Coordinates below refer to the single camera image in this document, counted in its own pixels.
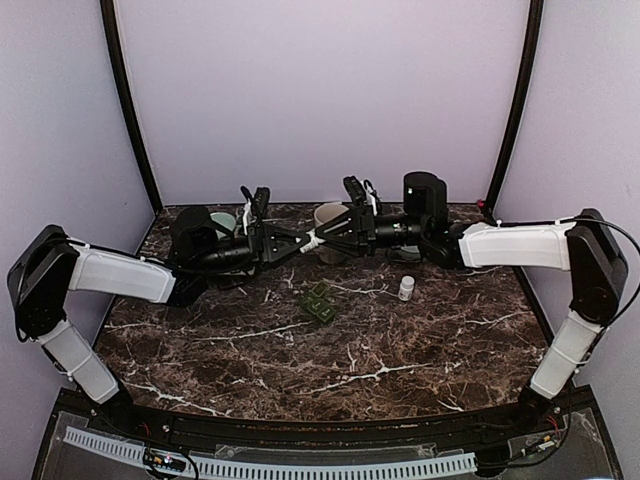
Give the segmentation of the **white pill bottle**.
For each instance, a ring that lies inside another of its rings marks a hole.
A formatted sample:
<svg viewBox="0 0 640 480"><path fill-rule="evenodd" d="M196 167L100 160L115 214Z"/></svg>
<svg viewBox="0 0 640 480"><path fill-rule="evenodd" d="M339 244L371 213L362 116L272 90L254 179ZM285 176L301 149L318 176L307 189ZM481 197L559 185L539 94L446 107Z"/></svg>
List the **white pill bottle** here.
<svg viewBox="0 0 640 480"><path fill-rule="evenodd" d="M297 246L300 253L307 253L315 248L318 248L323 243L324 240L320 239L316 235L316 231L312 229L298 239Z"/></svg>
<svg viewBox="0 0 640 480"><path fill-rule="evenodd" d="M415 288L415 279L412 276L403 276L398 290L398 298L403 302L411 300Z"/></svg>

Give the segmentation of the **green weekly pill organizer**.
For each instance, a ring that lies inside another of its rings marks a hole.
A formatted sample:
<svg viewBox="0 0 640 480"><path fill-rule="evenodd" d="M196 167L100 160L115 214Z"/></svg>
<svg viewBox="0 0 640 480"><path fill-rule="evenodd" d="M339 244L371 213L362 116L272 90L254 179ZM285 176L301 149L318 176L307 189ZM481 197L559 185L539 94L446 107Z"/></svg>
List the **green weekly pill organizer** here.
<svg viewBox="0 0 640 480"><path fill-rule="evenodd" d="M335 308L326 299L328 290L329 285L320 281L300 300L301 308L323 324L333 321L336 315Z"/></svg>

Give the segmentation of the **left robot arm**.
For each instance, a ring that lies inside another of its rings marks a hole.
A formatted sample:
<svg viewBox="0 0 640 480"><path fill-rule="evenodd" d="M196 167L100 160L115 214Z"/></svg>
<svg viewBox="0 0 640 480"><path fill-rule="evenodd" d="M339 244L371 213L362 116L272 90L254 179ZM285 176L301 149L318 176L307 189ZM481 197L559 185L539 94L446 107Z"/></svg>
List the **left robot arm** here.
<svg viewBox="0 0 640 480"><path fill-rule="evenodd" d="M170 255L161 260L83 243L48 225L7 275L19 341L39 343L90 400L103 405L103 421L120 436L140 429L140 412L124 400L120 381L68 320L68 292L186 307L214 282L276 266L317 244L314 234L267 224L252 211L246 211L241 228L227 227L203 206L183 210L170 237Z"/></svg>

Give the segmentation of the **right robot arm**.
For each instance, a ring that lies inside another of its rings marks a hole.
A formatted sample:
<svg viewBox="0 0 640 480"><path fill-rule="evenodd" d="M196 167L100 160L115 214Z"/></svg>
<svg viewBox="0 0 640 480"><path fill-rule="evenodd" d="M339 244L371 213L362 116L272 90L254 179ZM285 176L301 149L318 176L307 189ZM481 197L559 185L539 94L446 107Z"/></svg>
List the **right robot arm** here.
<svg viewBox="0 0 640 480"><path fill-rule="evenodd" d="M345 254L415 246L423 259L444 269L539 267L570 274L573 297L567 317L529 381L535 395L510 413L517 432L534 432L549 416L546 400L561 392L625 310L620 302L628 263L612 234L615 225L596 209L551 221L453 222L446 183L422 171L403 177L402 213L382 215L368 184L354 176L343 184L351 199L347 210L316 227L311 237Z"/></svg>

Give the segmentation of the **teal bowl on plate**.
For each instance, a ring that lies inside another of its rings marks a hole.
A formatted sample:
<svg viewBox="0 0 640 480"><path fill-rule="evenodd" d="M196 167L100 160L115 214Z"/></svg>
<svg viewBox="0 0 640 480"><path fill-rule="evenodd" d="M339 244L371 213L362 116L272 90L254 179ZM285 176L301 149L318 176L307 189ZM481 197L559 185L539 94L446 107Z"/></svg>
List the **teal bowl on plate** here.
<svg viewBox="0 0 640 480"><path fill-rule="evenodd" d="M212 221L223 226L230 232L234 233L236 229L236 218L234 215L225 212L213 212L210 214Z"/></svg>

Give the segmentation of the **teal bowl right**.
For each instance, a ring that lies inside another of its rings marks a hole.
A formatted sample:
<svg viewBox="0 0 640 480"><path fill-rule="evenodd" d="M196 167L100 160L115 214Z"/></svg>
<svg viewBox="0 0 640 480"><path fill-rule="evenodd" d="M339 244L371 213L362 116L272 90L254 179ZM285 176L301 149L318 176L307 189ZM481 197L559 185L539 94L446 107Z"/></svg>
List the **teal bowl right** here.
<svg viewBox="0 0 640 480"><path fill-rule="evenodd" d="M396 263L420 263L421 254L417 246L394 247L386 251L386 258Z"/></svg>

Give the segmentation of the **black front rail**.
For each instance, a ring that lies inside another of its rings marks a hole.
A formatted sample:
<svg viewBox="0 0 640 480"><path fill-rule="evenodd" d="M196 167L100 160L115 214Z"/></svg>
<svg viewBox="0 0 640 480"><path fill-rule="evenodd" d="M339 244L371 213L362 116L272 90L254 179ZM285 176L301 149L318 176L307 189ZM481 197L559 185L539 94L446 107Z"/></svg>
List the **black front rail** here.
<svg viewBox="0 0 640 480"><path fill-rule="evenodd" d="M466 413L363 422L240 420L136 407L137 419L163 444L198 450L218 445L267 448L359 448L433 443L437 447L490 448L522 434L506 404Z"/></svg>

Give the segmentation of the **left black frame post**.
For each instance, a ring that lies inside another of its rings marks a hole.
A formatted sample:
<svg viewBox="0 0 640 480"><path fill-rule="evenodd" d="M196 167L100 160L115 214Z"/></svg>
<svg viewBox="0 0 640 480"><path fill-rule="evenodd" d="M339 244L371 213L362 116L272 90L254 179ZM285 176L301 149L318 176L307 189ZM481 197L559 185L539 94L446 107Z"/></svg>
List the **left black frame post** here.
<svg viewBox="0 0 640 480"><path fill-rule="evenodd" d="M134 98L126 71L125 56L116 18L116 4L112 0L100 0L99 5L112 76L121 113L146 196L152 211L155 215L158 215L163 210L164 205L152 172L151 162L146 151L142 130L134 105Z"/></svg>

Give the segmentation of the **black frame post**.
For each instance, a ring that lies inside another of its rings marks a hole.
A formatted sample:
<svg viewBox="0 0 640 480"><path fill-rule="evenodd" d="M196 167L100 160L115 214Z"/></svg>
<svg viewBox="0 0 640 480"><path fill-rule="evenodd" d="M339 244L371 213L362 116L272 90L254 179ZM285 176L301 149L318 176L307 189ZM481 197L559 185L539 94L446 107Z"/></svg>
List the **black frame post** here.
<svg viewBox="0 0 640 480"><path fill-rule="evenodd" d="M529 2L523 47L509 115L489 188L484 199L484 205L488 212L493 212L497 206L515 148L533 74L544 4L544 0L531 0Z"/></svg>
<svg viewBox="0 0 640 480"><path fill-rule="evenodd" d="M152 211L155 215L158 215L163 210L164 205L152 172L151 162L146 151L142 130L134 105L134 98L126 71L125 56L116 18L116 4L112 0L100 0L99 5L112 76L121 113L146 196Z"/></svg>

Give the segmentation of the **right black frame post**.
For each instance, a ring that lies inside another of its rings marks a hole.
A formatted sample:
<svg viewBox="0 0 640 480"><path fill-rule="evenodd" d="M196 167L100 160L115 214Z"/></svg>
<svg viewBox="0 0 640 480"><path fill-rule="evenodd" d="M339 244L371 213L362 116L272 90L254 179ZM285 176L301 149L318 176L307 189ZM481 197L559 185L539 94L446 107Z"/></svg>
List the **right black frame post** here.
<svg viewBox="0 0 640 480"><path fill-rule="evenodd" d="M529 2L523 47L509 115L489 188L484 199L484 205L488 212L493 212L497 206L515 148L533 74L544 4L544 0L531 0Z"/></svg>

